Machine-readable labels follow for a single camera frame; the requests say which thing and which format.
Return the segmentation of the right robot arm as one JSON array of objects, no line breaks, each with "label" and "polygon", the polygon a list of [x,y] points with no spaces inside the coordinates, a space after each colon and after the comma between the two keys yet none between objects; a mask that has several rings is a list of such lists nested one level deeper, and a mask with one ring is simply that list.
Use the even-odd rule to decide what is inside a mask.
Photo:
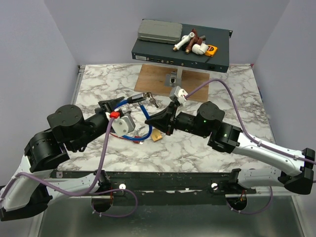
[{"label": "right robot arm", "polygon": [[212,102],[200,105],[195,116],[177,110],[177,104],[171,102],[162,111],[149,116],[145,123],[166,135],[181,130],[208,138],[208,146],[218,152],[246,156],[271,166],[234,171],[233,178],[227,181],[230,192],[237,194],[244,188],[271,186],[284,187],[300,195],[311,193],[314,150],[292,150],[252,136],[244,129],[223,122],[224,111]]}]

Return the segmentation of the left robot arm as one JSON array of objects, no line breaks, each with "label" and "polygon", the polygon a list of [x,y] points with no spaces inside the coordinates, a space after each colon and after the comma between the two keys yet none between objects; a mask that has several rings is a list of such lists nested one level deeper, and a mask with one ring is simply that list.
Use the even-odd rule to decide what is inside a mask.
[{"label": "left robot arm", "polygon": [[[106,132],[108,119],[123,97],[100,101],[95,114],[84,119],[76,105],[64,105],[47,117],[50,128],[35,134],[24,149],[17,173],[26,172],[43,180],[69,159],[68,151],[83,152],[88,143]],[[44,212],[53,199],[48,188],[26,176],[14,176],[0,190],[0,219],[26,219]]]}]

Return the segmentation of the blue cable lock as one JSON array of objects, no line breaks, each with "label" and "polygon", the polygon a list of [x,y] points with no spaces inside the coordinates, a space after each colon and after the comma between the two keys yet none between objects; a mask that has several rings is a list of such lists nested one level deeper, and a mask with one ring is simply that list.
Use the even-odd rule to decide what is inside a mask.
[{"label": "blue cable lock", "polygon": [[[140,94],[137,94],[137,95],[133,95],[125,100],[122,100],[121,102],[119,102],[115,108],[119,108],[123,105],[126,105],[126,104],[134,104],[134,103],[138,103],[145,118],[149,118],[149,114],[146,110],[146,108],[142,105],[142,101],[145,101],[146,99],[148,98],[148,95],[147,93],[140,93]],[[147,135],[145,136],[142,136],[142,137],[130,137],[130,136],[127,136],[127,135],[124,135],[122,136],[123,139],[126,139],[126,140],[130,140],[132,142],[136,142],[136,143],[140,143],[140,142],[143,142],[144,140],[148,139],[151,135],[153,131],[153,127],[151,125],[149,125],[149,131],[147,133]]]}]

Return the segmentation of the red cable padlock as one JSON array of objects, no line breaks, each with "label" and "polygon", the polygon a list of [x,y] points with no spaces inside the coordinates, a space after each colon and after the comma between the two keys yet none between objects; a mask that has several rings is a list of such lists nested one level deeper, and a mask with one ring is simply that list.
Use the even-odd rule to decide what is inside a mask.
[{"label": "red cable padlock", "polygon": [[131,139],[131,138],[124,138],[124,137],[120,137],[120,136],[117,136],[115,133],[110,133],[113,137],[116,137],[116,138],[119,138],[119,139],[122,139],[122,140],[127,140],[127,141],[131,141],[135,144],[143,144],[144,141],[136,141],[135,138],[140,138],[139,136],[135,136],[134,139]]}]

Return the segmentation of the white pvc elbow fitting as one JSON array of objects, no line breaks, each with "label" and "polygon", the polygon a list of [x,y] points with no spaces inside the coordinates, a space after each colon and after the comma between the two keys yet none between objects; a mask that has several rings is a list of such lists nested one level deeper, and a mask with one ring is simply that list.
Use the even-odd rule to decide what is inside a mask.
[{"label": "white pvc elbow fitting", "polygon": [[208,49],[209,49],[209,46],[205,43],[201,43],[201,44],[196,43],[192,46],[192,52],[197,55],[204,55]]}]

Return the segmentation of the silver key set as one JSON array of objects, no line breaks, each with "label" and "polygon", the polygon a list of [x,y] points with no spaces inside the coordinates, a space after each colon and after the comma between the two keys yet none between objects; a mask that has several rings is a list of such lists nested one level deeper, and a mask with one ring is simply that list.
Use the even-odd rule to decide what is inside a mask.
[{"label": "silver key set", "polygon": [[156,108],[159,108],[155,98],[153,97],[152,93],[151,92],[146,92],[145,93],[146,97],[149,99],[149,102],[151,104],[153,104]]}]

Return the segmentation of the brass padlock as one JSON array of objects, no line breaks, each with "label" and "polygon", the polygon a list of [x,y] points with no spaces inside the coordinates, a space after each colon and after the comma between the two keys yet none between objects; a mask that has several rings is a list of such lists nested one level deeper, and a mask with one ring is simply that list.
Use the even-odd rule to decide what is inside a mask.
[{"label": "brass padlock", "polygon": [[[138,129],[136,130],[136,136],[135,136],[135,138],[140,138],[140,137],[142,137],[142,136],[145,136],[146,134],[143,133],[144,129],[145,129],[145,126],[142,126],[142,127],[138,128]],[[157,141],[159,141],[159,140],[161,140],[161,139],[163,138],[163,135],[162,135],[162,133],[161,133],[158,129],[153,128],[150,137],[151,137],[151,139],[152,139],[153,142],[157,142]]]}]

